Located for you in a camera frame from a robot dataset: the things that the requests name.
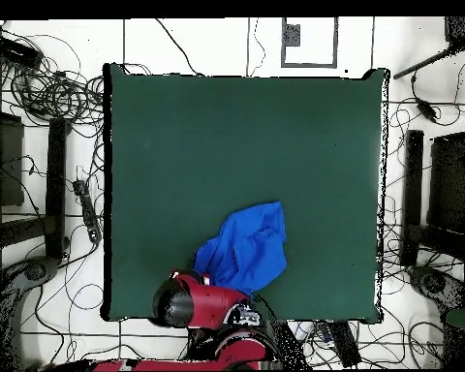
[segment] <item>black frame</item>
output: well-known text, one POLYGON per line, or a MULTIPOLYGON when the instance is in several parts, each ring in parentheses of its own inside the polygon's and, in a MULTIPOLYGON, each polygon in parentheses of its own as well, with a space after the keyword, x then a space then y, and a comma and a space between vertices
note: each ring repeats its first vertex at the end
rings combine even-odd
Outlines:
POLYGON ((339 32, 339 17, 334 18, 334 36, 332 49, 332 63, 287 63, 286 62, 286 39, 284 34, 289 24, 287 17, 282 17, 282 45, 281 45, 281 68, 283 69, 337 69, 337 45, 339 32))

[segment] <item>black border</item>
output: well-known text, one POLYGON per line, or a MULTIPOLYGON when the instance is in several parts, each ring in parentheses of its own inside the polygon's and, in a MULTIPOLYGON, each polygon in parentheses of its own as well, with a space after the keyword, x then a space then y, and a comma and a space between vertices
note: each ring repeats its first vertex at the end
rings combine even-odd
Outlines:
POLYGON ((104 78, 104 178, 105 178, 105 207, 104 212, 104 302, 100 307, 100 316, 104 321, 111 321, 109 317, 110 303, 112 300, 112 78, 110 63, 105 63, 102 69, 104 78))
MULTIPOLYGON (((104 131, 103 131, 103 141, 105 145, 105 163, 107 167, 105 168, 105 187, 106 187, 106 197, 105 197, 105 207, 108 210, 108 213, 104 216, 105 219, 105 231, 104 231, 104 302, 100 308, 100 315, 104 321, 107 322, 116 322, 117 320, 112 320, 109 316, 110 304, 111 304, 111 212, 112 212, 112 145, 111 145, 111 95, 112 95, 112 83, 111 83, 111 74, 110 67, 116 65, 121 67, 124 73, 124 65, 117 63, 106 63, 103 66, 103 78, 104 78, 104 100, 103 100, 103 113, 104 113, 104 131)), ((390 79, 390 70, 386 68, 379 69, 369 69, 361 78, 343 78, 340 79, 346 81, 366 81, 368 80, 375 72, 383 71, 384 79, 382 84, 382 100, 381 100, 381 123, 382 123, 382 140, 381 140, 381 161, 379 162, 380 174, 382 176, 381 183, 381 211, 377 212, 377 217, 379 222, 377 224, 377 244, 376 244, 376 259, 377 259, 377 279, 376 279, 376 302, 375 307, 378 312, 378 321, 375 323, 367 323, 365 319, 354 318, 348 319, 347 321, 361 321, 363 320, 366 324, 378 324, 381 323, 384 319, 384 313, 381 308, 381 295, 382 295, 382 283, 384 278, 384 217, 385 217, 385 199, 386 199, 386 171, 388 163, 388 87, 390 79)), ((182 77, 195 77, 193 75, 181 75, 175 74, 176 76, 182 77)), ((212 76, 215 78, 245 78, 244 76, 212 76)), ((280 78, 327 78, 327 79, 336 79, 337 77, 280 77, 280 78)))

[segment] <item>black cable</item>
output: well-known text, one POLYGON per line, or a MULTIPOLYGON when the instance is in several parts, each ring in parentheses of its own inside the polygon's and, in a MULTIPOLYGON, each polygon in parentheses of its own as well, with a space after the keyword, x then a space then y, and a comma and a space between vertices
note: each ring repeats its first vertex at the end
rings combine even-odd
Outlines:
POLYGON ((332 367, 330 366, 330 362, 328 362, 327 360, 325 360, 325 359, 324 359, 319 353, 317 353, 317 352, 315 353, 315 355, 316 355, 317 357, 319 357, 319 358, 323 361, 323 363, 324 363, 325 365, 327 365, 327 366, 329 367, 329 369, 332 371, 332 367))
MULTIPOLYGON (((383 310, 386 311, 388 314, 390 314, 400 325, 401 327, 401 332, 399 332, 399 334, 401 335, 402 337, 402 346, 403 346, 403 356, 402 358, 398 358, 396 356, 395 353, 391 352, 391 350, 385 346, 385 345, 381 345, 383 346, 386 350, 390 351, 394 357, 396 357, 396 361, 387 361, 387 360, 378 360, 378 361, 373 361, 374 364, 380 364, 380 363, 388 363, 388 364, 391 364, 391 365, 398 365, 398 364, 401 364, 403 366, 405 366, 405 368, 408 368, 404 363, 403 361, 405 360, 406 358, 406 350, 405 350, 405 335, 406 335, 406 332, 405 332, 405 327, 403 326, 403 324, 396 318, 396 316, 394 314, 392 314, 388 309, 386 309, 385 306, 382 306, 383 310)), ((369 328, 369 331, 370 333, 372 334, 372 336, 374 337, 374 341, 377 341, 377 338, 375 337, 375 335, 372 333, 371 329, 370 329, 370 325, 368 326, 369 328)))
POLYGON ((85 358, 88 357, 88 356, 93 356, 93 355, 97 355, 97 354, 106 354, 106 353, 109 353, 110 351, 119 350, 121 347, 127 348, 128 350, 132 351, 133 354, 135 354, 139 359, 144 359, 144 356, 142 356, 140 353, 138 353, 137 351, 135 351, 134 348, 130 347, 130 346, 127 345, 127 344, 120 344, 120 345, 116 345, 115 347, 109 348, 109 349, 107 349, 107 350, 103 350, 103 351, 93 351, 93 352, 91 352, 91 353, 86 353, 86 354, 84 354, 79 360, 83 360, 83 359, 85 359, 85 358))
POLYGON ((255 23, 255 30, 253 31, 253 37, 254 37, 255 41, 257 42, 257 44, 262 48, 263 57, 262 57, 262 61, 260 62, 260 64, 257 67, 255 67, 255 69, 253 69, 253 72, 250 75, 250 77, 252 77, 253 74, 257 71, 257 69, 259 69, 264 64, 264 59, 265 59, 265 56, 266 56, 264 46, 262 46, 262 44, 259 42, 259 39, 257 39, 257 27, 259 25, 259 20, 260 20, 260 18, 257 17, 257 22, 255 23))
POLYGON ((177 41, 174 39, 174 37, 172 36, 172 34, 169 32, 169 30, 166 28, 166 26, 164 25, 164 23, 162 21, 160 21, 160 18, 155 18, 155 20, 157 20, 157 22, 162 26, 162 28, 164 29, 164 31, 167 33, 167 35, 169 36, 169 38, 172 40, 172 42, 175 44, 175 46, 177 48, 179 48, 179 50, 182 52, 182 54, 184 55, 184 58, 186 59, 186 62, 188 63, 188 66, 190 67, 191 71, 193 73, 195 73, 197 76, 203 76, 202 73, 198 73, 191 65, 190 63, 190 59, 188 58, 188 55, 184 52, 184 50, 182 49, 182 47, 177 43, 177 41))
MULTIPOLYGON (((93 254, 93 252, 96 251, 97 248, 98 248, 97 246, 93 246, 93 247, 91 248, 91 251, 89 251, 88 253, 86 253, 86 254, 83 255, 82 257, 79 257, 79 258, 77 258, 77 259, 75 259, 75 260, 72 260, 72 261, 70 262, 70 264, 75 263, 76 261, 82 260, 82 259, 85 258, 85 257, 88 257, 89 255, 93 254)), ((68 283, 68 284, 69 284, 70 281, 73 280, 73 278, 76 277, 76 274, 77 274, 77 273, 78 273, 78 272, 76 271, 76 272, 69 278, 69 280, 67 280, 67 283, 68 283)), ((39 310, 42 309, 48 302, 50 302, 50 301, 51 301, 58 293, 60 293, 63 289, 64 289, 64 286, 62 286, 61 288, 59 288, 49 299, 47 299, 47 300, 43 303, 43 305, 42 305, 41 307, 39 307, 39 310)), ((23 326, 23 325, 26 323, 26 321, 28 321, 33 315, 34 315, 34 314, 31 314, 29 317, 27 317, 24 321, 22 321, 22 322, 20 323, 20 325, 23 326)))
POLYGON ((34 315, 35 315, 36 319, 38 320, 38 322, 39 322, 42 326, 44 326, 44 327, 46 327, 46 328, 52 330, 53 332, 57 333, 57 334, 62 338, 62 342, 60 343, 60 347, 58 347, 58 350, 56 351, 55 355, 54 355, 54 356, 52 357, 52 359, 50 360, 50 363, 53 363, 53 362, 55 361, 55 359, 57 358, 58 354, 60 353, 60 350, 61 350, 62 347, 64 346, 64 335, 63 335, 62 333, 60 333, 57 329, 51 327, 50 325, 45 324, 45 323, 43 322, 43 320, 40 318, 40 316, 38 315, 38 307, 40 306, 40 302, 41 302, 41 300, 42 300, 42 296, 43 296, 43 284, 40 286, 40 296, 38 297, 38 301, 36 301, 36 306, 35 306, 35 313, 34 313, 34 315))
POLYGON ((447 123, 447 124, 444 124, 444 123, 440 123, 438 122, 437 120, 441 118, 442 116, 442 112, 441 112, 441 109, 437 106, 433 106, 431 105, 430 103, 424 101, 423 99, 421 99, 420 97, 417 96, 417 93, 415 91, 415 83, 417 81, 417 72, 414 73, 414 75, 411 77, 411 84, 412 84, 412 94, 414 95, 414 98, 416 99, 416 102, 419 104, 419 103, 422 103, 422 104, 426 104, 426 105, 429 105, 430 107, 432 107, 433 109, 436 109, 437 111, 439 111, 439 116, 436 116, 436 119, 432 120, 435 124, 439 125, 439 126, 442 126, 442 127, 448 127, 450 125, 453 125, 454 123, 456 123, 461 114, 462 114, 462 110, 460 109, 460 106, 456 103, 456 100, 458 98, 458 92, 460 90, 460 76, 461 76, 461 73, 463 71, 463 69, 465 68, 465 62, 463 63, 463 65, 461 66, 460 70, 458 71, 458 75, 457 75, 457 81, 456 81, 456 91, 454 93, 454 99, 453 99, 453 103, 452 105, 456 107, 456 109, 458 110, 458 114, 456 116, 456 118, 454 120, 452 120, 450 123, 447 123))
MULTIPOLYGON (((88 258, 88 256, 86 256, 84 258, 84 260, 82 260, 82 263, 79 265, 79 267, 77 268, 76 272, 73 274, 76 275, 78 273, 78 271, 81 269, 82 265, 86 262, 86 259, 88 258)), ((88 287, 96 287, 98 288, 101 292, 102 292, 102 295, 104 293, 104 290, 102 289, 102 287, 100 287, 99 285, 97 284, 93 284, 93 283, 90 283, 90 284, 86 284, 84 286, 82 286, 79 290, 77 290, 76 294, 74 295, 73 298, 71 298, 71 296, 69 295, 69 291, 67 289, 67 270, 66 270, 66 275, 64 276, 64 288, 66 290, 66 294, 67 294, 67 298, 71 301, 71 306, 69 307, 69 314, 68 314, 68 331, 69 331, 69 338, 70 338, 70 342, 69 342, 69 345, 67 347, 67 362, 69 362, 71 360, 71 358, 73 360, 76 360, 76 357, 75 357, 75 352, 76 352, 76 347, 78 346, 78 343, 76 341, 73 340, 73 334, 71 333, 71 312, 73 310, 73 306, 75 306, 76 308, 80 309, 80 310, 83 310, 83 311, 89 311, 89 310, 92 310, 92 309, 95 309, 95 308, 98 308, 100 305, 102 305, 102 303, 104 302, 104 299, 102 297, 102 300, 100 302, 98 302, 96 305, 93 305, 91 307, 81 307, 79 305, 76 304, 76 298, 78 297, 78 295, 80 294, 80 292, 88 287)))
MULTIPOLYGON (((2 84, 0 90, 3 89, 5 80, 8 77, 11 78, 11 89, 7 90, 11 91, 15 100, 15 103, 8 102, 12 104, 11 112, 14 113, 12 107, 23 109, 29 120, 37 127, 47 126, 49 118, 59 115, 70 119, 73 125, 96 125, 100 123, 101 116, 95 118, 93 113, 102 113, 100 109, 95 109, 103 101, 102 77, 98 76, 90 80, 84 78, 80 73, 78 56, 67 42, 49 35, 35 35, 32 37, 50 37, 66 44, 77 57, 79 71, 77 73, 51 71, 49 61, 51 60, 55 65, 56 62, 49 57, 44 59, 42 68, 36 73, 26 74, 18 65, 5 67, 4 64, 0 64, 0 80, 2 84), (67 74, 74 74, 76 78, 71 79, 67 74), (44 121, 46 124, 39 124, 33 118, 44 121)), ((41 51, 34 42, 25 37, 18 36, 18 40, 23 40, 31 47, 41 51)), ((96 135, 85 136, 76 127, 73 130, 86 138, 96 137, 96 135)))
MULTIPOLYGON (((436 324, 434 323, 431 323, 431 322, 428 322, 428 321, 420 321, 418 323, 415 323, 413 324, 410 329, 408 330, 408 346, 410 348, 410 354, 412 356, 412 361, 414 362, 415 366, 418 368, 418 369, 422 369, 421 366, 419 365, 419 362, 417 361, 416 357, 415 357, 415 348, 412 344, 412 332, 413 330, 417 327, 417 326, 423 326, 423 325, 427 325, 427 326, 433 326, 435 327, 436 329, 438 329, 439 331, 441 331, 441 333, 443 333, 443 330, 438 327, 436 324)), ((434 347, 434 351, 435 352, 432 352, 431 351, 428 351, 428 350, 425 350, 423 347, 422 347, 422 350, 425 351, 425 352, 428 352, 429 354, 433 355, 436 359, 438 359, 441 363, 441 365, 443 365, 443 359, 438 355, 437 353, 437 349, 435 348, 434 344, 432 344, 430 341, 427 341, 427 347, 434 347)))

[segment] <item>metal bar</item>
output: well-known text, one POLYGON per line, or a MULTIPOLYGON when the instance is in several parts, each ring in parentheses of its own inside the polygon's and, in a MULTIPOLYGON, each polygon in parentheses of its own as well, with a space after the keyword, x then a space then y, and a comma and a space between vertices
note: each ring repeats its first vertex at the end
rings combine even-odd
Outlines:
POLYGON ((55 230, 45 236, 46 255, 61 259, 64 255, 65 232, 65 179, 66 138, 71 131, 69 121, 52 118, 48 132, 48 154, 46 168, 46 216, 55 221, 55 230))
POLYGON ((27 218, 0 224, 0 248, 18 244, 31 238, 55 232, 56 221, 53 217, 27 218))
POLYGON ((429 64, 435 63, 438 60, 441 60, 442 58, 445 58, 451 54, 451 49, 447 48, 444 51, 438 52, 437 54, 434 54, 432 57, 429 57, 419 63, 417 63, 415 66, 412 66, 406 70, 403 70, 402 72, 399 72, 397 75, 394 75, 392 78, 393 79, 399 79, 402 78, 409 73, 416 72, 417 70, 423 69, 425 66, 428 66, 429 64))
POLYGON ((419 244, 410 238, 410 226, 420 225, 422 190, 423 131, 409 130, 405 137, 405 174, 403 177, 402 227, 398 258, 402 266, 417 263, 419 244))

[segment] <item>power strip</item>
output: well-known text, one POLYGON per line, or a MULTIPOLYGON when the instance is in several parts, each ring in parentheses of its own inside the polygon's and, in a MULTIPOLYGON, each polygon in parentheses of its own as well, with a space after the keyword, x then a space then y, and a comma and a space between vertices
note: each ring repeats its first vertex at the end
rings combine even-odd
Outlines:
POLYGON ((82 219, 84 221, 84 225, 88 229, 89 240, 93 244, 98 244, 102 240, 102 232, 100 230, 100 224, 98 223, 86 183, 83 180, 76 180, 73 182, 73 188, 74 193, 81 201, 82 219))
POLYGON ((43 54, 36 49, 25 46, 0 36, 0 57, 30 70, 40 70, 43 54))

